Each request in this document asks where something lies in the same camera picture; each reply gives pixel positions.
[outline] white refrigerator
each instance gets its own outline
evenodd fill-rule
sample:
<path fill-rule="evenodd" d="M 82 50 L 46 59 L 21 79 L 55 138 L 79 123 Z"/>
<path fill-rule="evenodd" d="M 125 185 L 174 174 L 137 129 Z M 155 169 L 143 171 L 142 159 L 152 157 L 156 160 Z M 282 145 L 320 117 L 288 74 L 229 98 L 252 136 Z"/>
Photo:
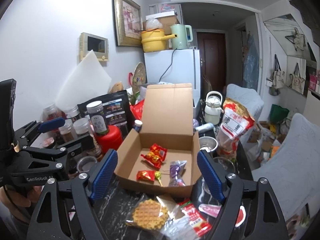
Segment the white refrigerator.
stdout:
<path fill-rule="evenodd" d="M 161 82 L 173 84 L 191 83 L 193 88 L 193 116 L 200 109 L 200 53 L 198 49 L 177 49 L 148 52 L 144 54 L 148 83 Z"/>

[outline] brown wooden door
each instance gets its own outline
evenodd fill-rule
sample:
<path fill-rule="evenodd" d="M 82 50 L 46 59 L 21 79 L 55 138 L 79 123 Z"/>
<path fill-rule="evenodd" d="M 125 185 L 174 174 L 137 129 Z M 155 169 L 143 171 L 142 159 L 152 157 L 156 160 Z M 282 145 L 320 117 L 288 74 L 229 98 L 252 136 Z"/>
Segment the brown wooden door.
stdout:
<path fill-rule="evenodd" d="M 197 33 L 202 59 L 201 73 L 210 81 L 212 89 L 222 91 L 226 85 L 226 39 L 223 33 Z"/>

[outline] waffle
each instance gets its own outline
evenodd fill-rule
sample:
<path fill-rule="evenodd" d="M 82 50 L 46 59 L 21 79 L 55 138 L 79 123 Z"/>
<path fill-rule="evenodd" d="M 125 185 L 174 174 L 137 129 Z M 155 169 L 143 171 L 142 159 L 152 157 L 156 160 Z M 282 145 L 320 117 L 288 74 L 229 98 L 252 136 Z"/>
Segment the waffle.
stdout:
<path fill-rule="evenodd" d="M 149 230 L 161 229 L 168 217 L 168 209 L 151 199 L 140 202 L 132 214 L 137 226 Z"/>

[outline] green plastic bag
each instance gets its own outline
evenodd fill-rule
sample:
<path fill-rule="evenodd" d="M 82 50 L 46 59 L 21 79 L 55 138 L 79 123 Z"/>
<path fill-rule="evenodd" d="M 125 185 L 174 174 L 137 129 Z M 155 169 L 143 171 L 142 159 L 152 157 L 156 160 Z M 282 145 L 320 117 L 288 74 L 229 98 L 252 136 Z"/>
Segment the green plastic bag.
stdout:
<path fill-rule="evenodd" d="M 281 123 L 289 114 L 289 109 L 278 105 L 272 105 L 269 115 L 269 121 L 272 124 Z"/>

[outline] blue gripper pad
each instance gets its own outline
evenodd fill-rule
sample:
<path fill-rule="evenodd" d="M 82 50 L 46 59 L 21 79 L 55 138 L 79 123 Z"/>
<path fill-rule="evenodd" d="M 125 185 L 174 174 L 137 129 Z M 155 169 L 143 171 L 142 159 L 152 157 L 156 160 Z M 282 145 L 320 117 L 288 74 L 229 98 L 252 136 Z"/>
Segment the blue gripper pad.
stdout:
<path fill-rule="evenodd" d="M 64 124 L 66 123 L 66 121 L 60 117 L 60 118 L 56 118 L 53 120 L 49 120 L 46 122 L 43 122 L 39 125 L 38 127 L 38 132 L 39 133 L 46 133 L 55 129 L 58 129 L 59 127 L 64 126 Z"/>
<path fill-rule="evenodd" d="M 95 174 L 98 173 L 96 176 L 93 176 L 93 182 L 90 182 L 89 179 L 89 184 L 90 187 L 90 192 L 91 195 L 89 198 L 93 201 L 103 198 L 104 193 L 109 185 L 111 176 L 113 172 L 116 169 L 116 166 L 118 164 L 118 153 L 115 150 L 109 150 L 106 155 L 109 155 L 108 157 L 105 156 L 107 159 L 104 164 L 102 164 L 102 167 L 100 170 L 95 170 Z"/>
<path fill-rule="evenodd" d="M 197 155 L 197 164 L 206 184 L 208 185 L 212 197 L 220 203 L 224 203 L 226 197 L 223 194 L 222 182 L 214 171 L 212 165 L 209 163 L 207 157 L 201 151 L 198 152 Z"/>

